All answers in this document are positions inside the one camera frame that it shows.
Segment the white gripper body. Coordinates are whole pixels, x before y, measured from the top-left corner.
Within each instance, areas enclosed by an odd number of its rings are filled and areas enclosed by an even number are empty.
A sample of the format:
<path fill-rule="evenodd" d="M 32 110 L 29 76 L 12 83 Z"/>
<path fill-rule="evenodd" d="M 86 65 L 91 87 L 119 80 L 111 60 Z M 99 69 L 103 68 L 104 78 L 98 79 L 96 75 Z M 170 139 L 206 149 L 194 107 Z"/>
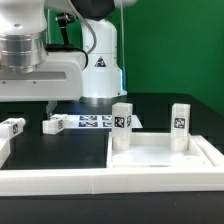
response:
<path fill-rule="evenodd" d="M 85 64 L 82 52 L 50 52 L 32 73 L 0 71 L 0 102 L 78 100 Z"/>

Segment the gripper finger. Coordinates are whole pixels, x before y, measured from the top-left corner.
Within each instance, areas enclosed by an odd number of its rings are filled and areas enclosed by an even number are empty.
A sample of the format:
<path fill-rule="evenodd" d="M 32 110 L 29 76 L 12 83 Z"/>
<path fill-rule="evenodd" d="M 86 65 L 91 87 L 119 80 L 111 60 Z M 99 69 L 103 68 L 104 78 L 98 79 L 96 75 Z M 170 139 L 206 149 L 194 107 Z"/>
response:
<path fill-rule="evenodd" d="M 46 115 L 47 117 L 50 117 L 54 111 L 54 109 L 57 106 L 57 102 L 56 101 L 49 101 L 47 106 L 46 106 Z"/>

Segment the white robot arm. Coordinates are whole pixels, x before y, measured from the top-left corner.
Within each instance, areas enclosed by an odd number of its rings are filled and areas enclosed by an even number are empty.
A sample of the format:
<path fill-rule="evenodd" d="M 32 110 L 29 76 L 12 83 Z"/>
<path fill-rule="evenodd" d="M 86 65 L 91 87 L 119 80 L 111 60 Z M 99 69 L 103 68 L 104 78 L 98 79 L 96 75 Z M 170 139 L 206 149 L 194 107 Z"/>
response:
<path fill-rule="evenodd" d="M 0 102 L 109 102 L 127 94 L 106 17 L 138 0 L 0 0 Z"/>

